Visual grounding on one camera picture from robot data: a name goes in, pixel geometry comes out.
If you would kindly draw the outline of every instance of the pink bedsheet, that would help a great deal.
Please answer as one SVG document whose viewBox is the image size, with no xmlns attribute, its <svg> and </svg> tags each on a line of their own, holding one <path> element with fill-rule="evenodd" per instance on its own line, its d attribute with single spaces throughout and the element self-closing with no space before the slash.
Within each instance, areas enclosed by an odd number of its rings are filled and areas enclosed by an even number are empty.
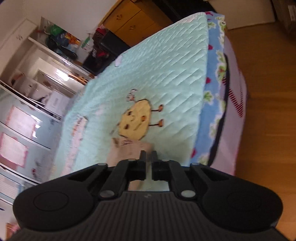
<svg viewBox="0 0 296 241">
<path fill-rule="evenodd" d="M 227 37 L 225 37 L 224 53 L 227 55 L 229 62 L 229 98 L 218 150 L 211 167 L 234 175 L 246 114 L 247 86 Z"/>
</svg>

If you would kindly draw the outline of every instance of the ribbed black surface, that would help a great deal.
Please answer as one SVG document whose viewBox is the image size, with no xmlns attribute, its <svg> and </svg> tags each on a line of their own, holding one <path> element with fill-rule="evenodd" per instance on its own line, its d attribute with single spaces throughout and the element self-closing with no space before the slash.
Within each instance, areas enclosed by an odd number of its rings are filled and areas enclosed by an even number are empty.
<svg viewBox="0 0 296 241">
<path fill-rule="evenodd" d="M 277 230 L 241 234 L 211 223 L 193 202 L 177 199 L 172 192 L 124 192 L 99 203 L 79 225 L 58 232 L 22 229 L 10 241 L 284 241 Z"/>
</svg>

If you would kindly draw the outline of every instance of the bed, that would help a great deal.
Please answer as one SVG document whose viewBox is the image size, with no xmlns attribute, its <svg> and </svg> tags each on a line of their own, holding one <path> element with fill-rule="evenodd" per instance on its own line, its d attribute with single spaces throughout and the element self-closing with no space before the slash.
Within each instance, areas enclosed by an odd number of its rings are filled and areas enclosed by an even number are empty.
<svg viewBox="0 0 296 241">
<path fill-rule="evenodd" d="M 72 99 L 49 178 L 106 162 L 114 138 L 234 175 L 247 88 L 225 28 L 223 15 L 196 13 L 121 54 Z"/>
</svg>

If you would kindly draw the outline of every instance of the floral pattern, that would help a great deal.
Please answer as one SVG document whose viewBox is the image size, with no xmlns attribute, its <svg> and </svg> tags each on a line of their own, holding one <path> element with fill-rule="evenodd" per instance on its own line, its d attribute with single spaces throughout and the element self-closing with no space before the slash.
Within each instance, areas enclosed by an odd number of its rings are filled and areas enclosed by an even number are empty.
<svg viewBox="0 0 296 241">
<path fill-rule="evenodd" d="M 223 53 L 226 29 L 224 16 L 214 12 L 205 13 L 209 27 L 207 77 L 203 96 L 204 105 L 200 114 L 200 127 L 190 162 L 207 165 L 219 121 L 226 109 L 224 96 L 220 96 L 220 87 L 226 76 L 227 65 Z"/>
</svg>

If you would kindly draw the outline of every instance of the cartoon cookie embroidery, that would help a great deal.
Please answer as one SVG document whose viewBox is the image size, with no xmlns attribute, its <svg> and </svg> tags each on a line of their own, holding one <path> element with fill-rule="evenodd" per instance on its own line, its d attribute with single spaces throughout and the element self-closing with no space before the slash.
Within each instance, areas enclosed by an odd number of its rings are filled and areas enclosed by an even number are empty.
<svg viewBox="0 0 296 241">
<path fill-rule="evenodd" d="M 157 110 L 152 110 L 151 104 L 147 99 L 135 101 L 133 94 L 135 91 L 135 89 L 132 89 L 127 96 L 127 101 L 135 103 L 122 114 L 121 121 L 118 124 L 118 134 L 129 139 L 140 140 L 145 136 L 149 126 L 163 127 L 163 119 L 157 124 L 150 124 L 151 113 L 155 111 L 161 112 L 163 105 L 161 104 Z"/>
</svg>

